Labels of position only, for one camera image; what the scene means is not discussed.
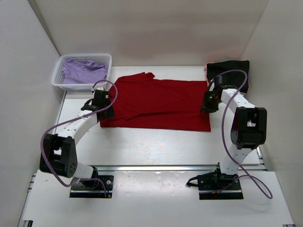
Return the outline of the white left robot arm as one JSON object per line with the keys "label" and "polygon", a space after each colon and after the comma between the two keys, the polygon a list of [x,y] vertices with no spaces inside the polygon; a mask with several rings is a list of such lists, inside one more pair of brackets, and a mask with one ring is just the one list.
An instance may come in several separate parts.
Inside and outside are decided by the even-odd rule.
{"label": "white left robot arm", "polygon": [[66,178],[79,178],[88,188],[99,183],[96,168],[80,163],[76,145],[80,139],[101,120],[115,115],[109,92],[97,89],[94,97],[80,109],[78,120],[66,124],[56,134],[46,134],[42,139],[44,152],[41,153],[39,168],[44,173],[56,173]]}

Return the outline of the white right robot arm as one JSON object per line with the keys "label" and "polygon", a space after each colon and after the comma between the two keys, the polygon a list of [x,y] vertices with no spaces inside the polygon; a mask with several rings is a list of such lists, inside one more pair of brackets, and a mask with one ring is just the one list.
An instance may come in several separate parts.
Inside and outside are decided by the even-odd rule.
{"label": "white right robot arm", "polygon": [[263,107],[251,104],[237,90],[236,85],[220,76],[213,80],[214,88],[205,91],[202,113],[215,113],[219,104],[225,103],[224,114],[230,109],[234,114],[230,138],[232,145],[223,161],[216,167],[216,175],[212,177],[213,186],[224,189],[237,177],[240,165],[247,155],[259,145],[264,144],[267,133],[267,111]]}

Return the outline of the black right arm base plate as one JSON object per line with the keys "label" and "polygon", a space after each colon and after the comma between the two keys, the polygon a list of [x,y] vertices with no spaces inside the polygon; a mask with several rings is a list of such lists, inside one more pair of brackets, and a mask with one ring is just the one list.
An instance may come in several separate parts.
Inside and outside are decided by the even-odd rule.
{"label": "black right arm base plate", "polygon": [[190,178],[186,186],[197,187],[200,200],[242,200],[244,196],[237,177],[215,170]]}

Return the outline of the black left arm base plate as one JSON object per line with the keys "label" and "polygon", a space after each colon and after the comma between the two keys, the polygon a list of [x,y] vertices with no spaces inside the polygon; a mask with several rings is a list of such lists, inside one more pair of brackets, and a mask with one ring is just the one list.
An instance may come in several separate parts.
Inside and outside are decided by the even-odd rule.
{"label": "black left arm base plate", "polygon": [[70,198],[98,198],[111,199],[114,186],[114,175],[98,175],[100,181],[79,181],[72,180]]}

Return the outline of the red t shirt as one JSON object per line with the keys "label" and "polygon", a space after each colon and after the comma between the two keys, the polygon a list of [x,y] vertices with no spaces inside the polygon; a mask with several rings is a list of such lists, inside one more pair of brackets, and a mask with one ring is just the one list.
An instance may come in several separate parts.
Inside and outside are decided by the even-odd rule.
{"label": "red t shirt", "polygon": [[115,115],[100,126],[211,131],[209,114],[200,111],[205,81],[156,79],[154,74],[123,76],[110,88]]}

